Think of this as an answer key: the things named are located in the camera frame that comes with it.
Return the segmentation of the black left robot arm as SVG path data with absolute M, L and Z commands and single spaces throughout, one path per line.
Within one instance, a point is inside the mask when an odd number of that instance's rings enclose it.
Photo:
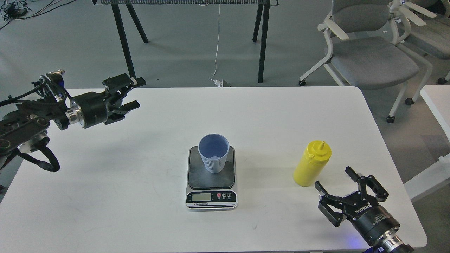
M 1 106 L 15 104 L 17 108 L 1 120 L 2 167 L 19 156 L 45 171 L 57 172 L 60 164 L 47 147 L 51 121 L 60 130 L 75 123 L 86 129 L 121 121 L 131 110 L 140 107 L 137 101 L 123 104 L 123 99 L 133 88 L 146 85 L 141 77 L 121 74 L 107 78 L 103 81 L 103 92 L 72 97 L 64 86 L 64 73 L 64 70 L 57 70 L 41 75 L 29 92 L 1 102 Z

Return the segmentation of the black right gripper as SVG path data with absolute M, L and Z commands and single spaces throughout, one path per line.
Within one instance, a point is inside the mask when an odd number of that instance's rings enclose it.
M 358 184 L 357 192 L 359 192 L 361 200 L 366 202 L 354 206 L 353 202 L 350 201 L 353 192 L 345 197 L 334 196 L 328 194 L 317 181 L 315 182 L 315 188 L 320 195 L 318 209 L 336 227 L 345 219 L 348 219 L 366 243 L 369 246 L 375 246 L 385 232 L 391 229 L 397 232 L 400 227 L 400 223 L 378 203 L 386 201 L 389 194 L 373 175 L 359 175 L 350 166 L 345 168 L 345 172 Z M 367 194 L 367 186 L 374 192 L 375 196 Z

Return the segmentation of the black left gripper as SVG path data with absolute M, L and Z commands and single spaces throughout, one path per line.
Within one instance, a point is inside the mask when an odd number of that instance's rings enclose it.
M 79 109 L 79 121 L 82 128 L 91 128 L 101 122 L 105 125 L 121 121 L 130 111 L 140 107 L 138 101 L 110 106 L 108 99 L 123 99 L 133 88 L 146 85 L 143 77 L 133 78 L 126 73 L 110 77 L 102 82 L 105 91 L 102 93 L 88 92 L 70 99 L 71 106 Z

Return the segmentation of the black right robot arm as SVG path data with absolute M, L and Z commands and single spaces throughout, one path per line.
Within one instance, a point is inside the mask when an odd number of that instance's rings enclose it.
M 412 253 L 414 248 L 405 244 L 396 234 L 400 223 L 379 203 L 387 200 L 388 192 L 373 176 L 363 176 L 351 167 L 346 174 L 357 183 L 358 189 L 345 197 L 329 194 L 319 181 L 315 189 L 320 194 L 318 209 L 333 226 L 349 220 L 370 246 L 367 253 Z

